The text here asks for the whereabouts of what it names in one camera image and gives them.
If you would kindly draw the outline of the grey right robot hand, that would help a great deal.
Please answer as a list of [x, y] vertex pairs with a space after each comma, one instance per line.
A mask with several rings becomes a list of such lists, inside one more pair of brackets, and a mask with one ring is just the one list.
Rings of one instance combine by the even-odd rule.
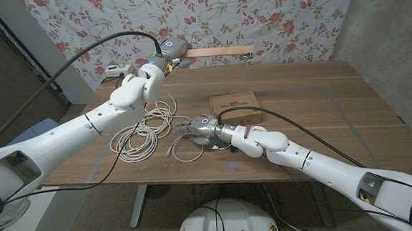
[[176, 123], [174, 133], [190, 133], [190, 140], [199, 145], [208, 145], [212, 138], [220, 139], [222, 142], [231, 143], [233, 129], [226, 129], [219, 124], [217, 118], [210, 114], [203, 114], [194, 118]]

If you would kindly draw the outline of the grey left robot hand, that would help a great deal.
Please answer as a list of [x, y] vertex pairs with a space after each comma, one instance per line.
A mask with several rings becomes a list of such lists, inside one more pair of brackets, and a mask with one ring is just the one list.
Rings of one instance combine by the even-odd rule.
[[183, 39], [165, 39], [160, 44], [161, 54], [157, 54], [149, 63], [165, 72], [168, 70], [168, 64], [177, 59], [178, 68], [188, 68], [192, 60], [185, 56], [185, 54], [191, 48], [192, 45]]

